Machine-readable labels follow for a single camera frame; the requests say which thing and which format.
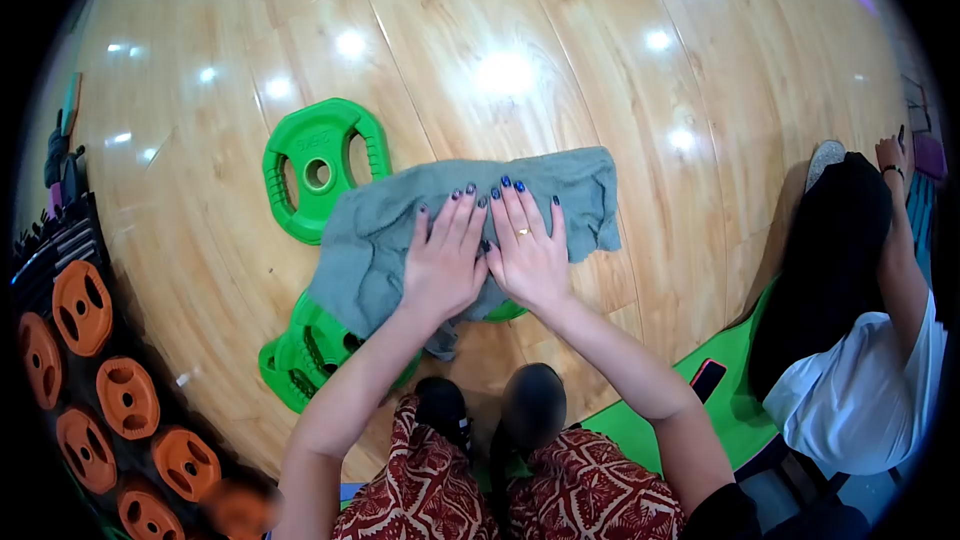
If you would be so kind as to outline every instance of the gray towel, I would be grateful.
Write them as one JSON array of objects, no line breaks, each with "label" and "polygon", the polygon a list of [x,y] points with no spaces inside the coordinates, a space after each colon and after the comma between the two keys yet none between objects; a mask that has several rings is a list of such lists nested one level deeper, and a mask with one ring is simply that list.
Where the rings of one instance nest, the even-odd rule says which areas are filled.
[{"label": "gray towel", "polygon": [[[489,195],[500,177],[520,180],[552,228],[550,199],[557,195],[566,219],[570,263],[595,249],[617,250],[617,170],[603,147],[580,148],[542,157],[497,161],[440,161],[406,169],[345,192],[323,229],[319,265],[307,294],[355,336],[366,339],[401,302],[403,268],[421,202],[436,216],[454,189],[477,185],[475,198]],[[495,243],[494,219],[487,214],[484,239]],[[450,361],[460,320],[479,321],[507,299],[493,276],[457,319],[446,322],[426,344]]]}]

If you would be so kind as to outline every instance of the white shirt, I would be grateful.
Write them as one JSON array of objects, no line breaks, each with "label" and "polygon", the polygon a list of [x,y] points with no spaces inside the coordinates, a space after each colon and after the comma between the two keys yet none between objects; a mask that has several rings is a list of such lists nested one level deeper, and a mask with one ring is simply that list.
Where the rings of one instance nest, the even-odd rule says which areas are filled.
[{"label": "white shirt", "polygon": [[883,312],[863,313],[830,350],[790,365],[763,401],[787,446],[861,476],[912,455],[933,416],[947,346],[947,332],[935,318],[929,292],[906,366]]}]

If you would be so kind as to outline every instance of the bracelet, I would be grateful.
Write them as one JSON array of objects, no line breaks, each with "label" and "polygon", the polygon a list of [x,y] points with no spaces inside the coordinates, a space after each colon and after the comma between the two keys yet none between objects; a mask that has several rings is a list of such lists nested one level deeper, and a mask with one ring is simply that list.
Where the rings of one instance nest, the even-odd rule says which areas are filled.
[{"label": "bracelet", "polygon": [[886,174],[891,170],[900,174],[900,179],[904,184],[906,184],[906,175],[904,175],[904,170],[901,169],[898,164],[888,164],[887,166],[883,167],[883,169],[880,171],[880,175]]}]

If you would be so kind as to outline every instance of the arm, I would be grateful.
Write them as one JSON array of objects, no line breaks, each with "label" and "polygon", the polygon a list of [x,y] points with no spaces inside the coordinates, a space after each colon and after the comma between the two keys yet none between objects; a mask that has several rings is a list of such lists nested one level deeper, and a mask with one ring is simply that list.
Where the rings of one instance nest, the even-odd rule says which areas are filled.
[{"label": "arm", "polygon": [[486,214],[471,195],[451,196],[428,239],[430,214],[420,207],[399,306],[317,391],[287,441],[279,484],[284,506],[274,540],[330,538],[347,451],[414,354],[480,293],[487,261],[475,257]]},{"label": "arm", "polygon": [[[500,246],[487,253],[490,272],[514,301],[533,312],[613,385],[656,434],[663,474],[687,516],[734,472],[693,389],[636,338],[570,294],[567,234],[559,200],[553,236],[529,191],[503,189],[490,204]],[[517,235],[528,228],[529,234]]]},{"label": "arm", "polygon": [[[881,170],[888,165],[906,169],[904,152],[895,138],[884,138],[875,148],[876,162]],[[894,213],[876,266],[876,282],[896,331],[900,352],[906,360],[910,358],[924,324],[930,289],[913,252],[913,232],[906,214],[904,178],[891,169],[883,173],[883,181],[890,188]]]}]

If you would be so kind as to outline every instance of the phone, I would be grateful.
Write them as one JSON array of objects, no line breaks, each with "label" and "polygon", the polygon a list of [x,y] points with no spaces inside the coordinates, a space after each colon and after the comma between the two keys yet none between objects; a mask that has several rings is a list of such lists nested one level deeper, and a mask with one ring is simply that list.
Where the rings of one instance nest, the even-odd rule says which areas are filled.
[{"label": "phone", "polygon": [[716,390],[720,384],[720,380],[723,379],[726,373],[727,366],[712,358],[708,358],[700,365],[700,370],[697,371],[697,374],[693,376],[693,380],[690,381],[690,387],[696,392],[701,403],[707,402],[711,394],[714,394],[714,390]]}]

